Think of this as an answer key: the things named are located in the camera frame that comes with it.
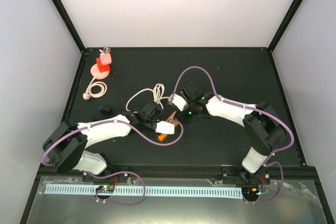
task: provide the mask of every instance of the bundled white cord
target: bundled white cord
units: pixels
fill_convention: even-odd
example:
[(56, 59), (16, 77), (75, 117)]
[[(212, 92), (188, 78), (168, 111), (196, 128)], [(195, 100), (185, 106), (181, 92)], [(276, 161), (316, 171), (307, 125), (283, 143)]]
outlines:
[(164, 85), (162, 83), (158, 83), (155, 85), (154, 89), (143, 89), (143, 90), (140, 90), (138, 93), (136, 93), (134, 96), (132, 96), (128, 102), (126, 103), (126, 110), (127, 111), (130, 111), (128, 109), (128, 105), (129, 103), (137, 96), (139, 95), (140, 93), (144, 92), (144, 91), (151, 91), (153, 92), (153, 97), (154, 97), (154, 102), (156, 102), (157, 104), (159, 104), (163, 110), (163, 105), (161, 103), (161, 100), (162, 99), (168, 99), (169, 97), (162, 97), (163, 96), (163, 93), (164, 93)]
[[(89, 100), (90, 97), (99, 98), (99, 97), (102, 97), (106, 93), (107, 85), (102, 81), (94, 82), (95, 79), (96, 79), (95, 77), (92, 78), (92, 81), (90, 82), (90, 84), (88, 85), (88, 88), (86, 89), (85, 93), (83, 94), (84, 100)], [(96, 94), (92, 93), (91, 89), (95, 86), (98, 86), (98, 87), (101, 88), (99, 93), (96, 93)]]

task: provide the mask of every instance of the white wall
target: white wall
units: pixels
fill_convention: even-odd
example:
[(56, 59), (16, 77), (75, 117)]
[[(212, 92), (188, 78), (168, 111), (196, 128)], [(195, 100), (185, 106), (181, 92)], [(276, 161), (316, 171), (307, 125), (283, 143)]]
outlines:
[(19, 223), (80, 52), (51, 0), (0, 0), (0, 216)]
[(267, 47), (293, 0), (62, 0), (87, 47)]
[(274, 55), (308, 164), (336, 218), (336, 0), (303, 0)]

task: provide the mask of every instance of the black metal frame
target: black metal frame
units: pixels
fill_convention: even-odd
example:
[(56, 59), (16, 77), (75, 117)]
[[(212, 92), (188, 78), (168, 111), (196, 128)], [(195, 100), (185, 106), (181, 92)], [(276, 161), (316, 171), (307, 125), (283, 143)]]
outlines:
[[(268, 50), (269, 56), (271, 57), (271, 59), (273, 59), (272, 56), (272, 52), (274, 51), (276, 45), (278, 44), (278, 42), (280, 41), (282, 35), (284, 34), (286, 28), (288, 27), (290, 21), (292, 20), (292, 18), (294, 17), (294, 14), (296, 13), (296, 11), (298, 10), (301, 2), (303, 0), (293, 0), (290, 8), (288, 9), (283, 21), (281, 22), (277, 32), (274, 35), (273, 40), (271, 41), (270, 45), (268, 48), (260, 48), (261, 50)], [(62, 4), (61, 0), (52, 0), (52, 2), (54, 3), (54, 5), (56, 6), (57, 11), (59, 12), (60, 16), (62, 17), (65, 25), (67, 26), (70, 34), (72, 35), (75, 43), (77, 44), (79, 50), (81, 51), (82, 55), (80, 58), (80, 62), (76, 71), (76, 75), (74, 78), (74, 82), (72, 83), (72, 87), (70, 90), (70, 94), (69, 94), (69, 98), (64, 110), (64, 114), (62, 116), (62, 121), (66, 118), (69, 117), (70, 113), (71, 113), (71, 108), (74, 102), (74, 98), (78, 89), (78, 85), (79, 85), (79, 81), (82, 75), (82, 71), (83, 71), (83, 67), (86, 63), (87, 60), (87, 50), (92, 50), (90, 48), (85, 48), (84, 44), (82, 43), (69, 15), (67, 14), (67, 11), (64, 7), (64, 5)], [(214, 49), (214, 48), (196, 48), (196, 49)], [(278, 75), (278, 71), (276, 69), (276, 65), (273, 61), (274, 64), (274, 70), (275, 73), (277, 75), (277, 79), (279, 82), (280, 87), (282, 88), (281, 85), (281, 81), (279, 79), (279, 75)], [(287, 107), (287, 112), (290, 115), (290, 120), (291, 120), (291, 124), (294, 126), (292, 117), (291, 117), (291, 113), (288, 107), (288, 103), (286, 100), (286, 107)], [(317, 174), (317, 171), (315, 169), (315, 167), (310, 167), (310, 166), (306, 166), (306, 159), (304, 157), (303, 151), (302, 151), (302, 147), (300, 145), (300, 142), (298, 141), (298, 135), (297, 132), (295, 130), (295, 127), (293, 127), (293, 133), (297, 139), (297, 143), (299, 148), (297, 149), (298, 151), (298, 155), (299, 158), (301, 158), (302, 160), (302, 164), (301, 167), (283, 167), (284, 170), (284, 174), (285, 174), (285, 179), (308, 179), (308, 180), (313, 180), (315, 187), (317, 189), (318, 192), (318, 196), (320, 198), (321, 204), (323, 206), (323, 211), (324, 211), (324, 215), (327, 219), (328, 223), (334, 223), (334, 220), (332, 218), (332, 214), (330, 211), (330, 208), (328, 206), (327, 200), (326, 200), (326, 196), (324, 194), (323, 188), (321, 186), (320, 183), (320, 179), (319, 176)], [(141, 174), (142, 176), (150, 176), (150, 177), (218, 177), (218, 176), (222, 176), (223, 174), (223, 170), (222, 167), (193, 167), (193, 168), (188, 168), (186, 167), (182, 173), (181, 173), (181, 168), (179, 167), (178, 169), (176, 169), (176, 167), (127, 167), (127, 169), (132, 170), (134, 172), (137, 172), (139, 174)], [(269, 173), (269, 175), (274, 178), (274, 179), (279, 179), (280, 178), (280, 173), (279, 170), (275, 167), (270, 167), (268, 168), (267, 172)], [(80, 172), (71, 172), (66, 174), (67, 176), (82, 176), (82, 173)], [(26, 223), (28, 220), (28, 216), (29, 216), (29, 212), (31, 210), (33, 201), (34, 201), (34, 197), (35, 197), (35, 193), (36, 190), (38, 188), (38, 184), (40, 182), (40, 179), (42, 176), (64, 176), (64, 175), (58, 175), (56, 174), (52, 168), (50, 167), (44, 167), (43, 165), (41, 165), (41, 167), (38, 170), (38, 173), (36, 175), (36, 178), (33, 182), (33, 186), (27, 201), (27, 205), (26, 208), (24, 210), (22, 219), (21, 219), (21, 223)]]

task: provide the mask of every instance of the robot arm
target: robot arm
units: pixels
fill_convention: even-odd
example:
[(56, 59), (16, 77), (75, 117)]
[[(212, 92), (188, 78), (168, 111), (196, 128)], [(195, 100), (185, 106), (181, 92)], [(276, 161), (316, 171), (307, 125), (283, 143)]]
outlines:
[(267, 103), (263, 102), (259, 105), (244, 104), (221, 96), (218, 99), (212, 93), (202, 94), (192, 83), (187, 84), (181, 93), (183, 97), (175, 94), (174, 99), (172, 99), (172, 96), (169, 99), (170, 104), (175, 105), (180, 110), (177, 113), (180, 121), (188, 123), (194, 115), (205, 118), (219, 116), (245, 127), (251, 140), (251, 148), (241, 164), (243, 170), (240, 171), (240, 175), (244, 180), (248, 180), (250, 174), (259, 170), (267, 156), (287, 135), (286, 131), (276, 121), (253, 110), (245, 109), (245, 106), (254, 107), (277, 116), (273, 108)]
[(43, 149), (47, 151), (61, 137), (69, 132), (77, 131), (78, 133), (53, 148), (47, 156), (57, 173), (77, 169), (98, 175), (108, 167), (107, 160), (102, 155), (88, 152), (85, 149), (93, 144), (132, 133), (130, 126), (116, 123), (117, 121), (129, 123), (148, 136), (158, 135), (158, 133), (174, 134), (173, 124), (158, 120), (161, 111), (160, 105), (149, 102), (136, 113), (127, 112), (107, 120), (91, 123), (75, 123), (65, 120), (44, 143)]

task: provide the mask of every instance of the pink box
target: pink box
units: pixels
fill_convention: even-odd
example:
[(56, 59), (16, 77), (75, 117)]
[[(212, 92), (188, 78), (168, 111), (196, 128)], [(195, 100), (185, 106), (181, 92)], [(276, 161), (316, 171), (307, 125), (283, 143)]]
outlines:
[(112, 63), (112, 58), (110, 54), (101, 54), (100, 62), (102, 65), (108, 65)]

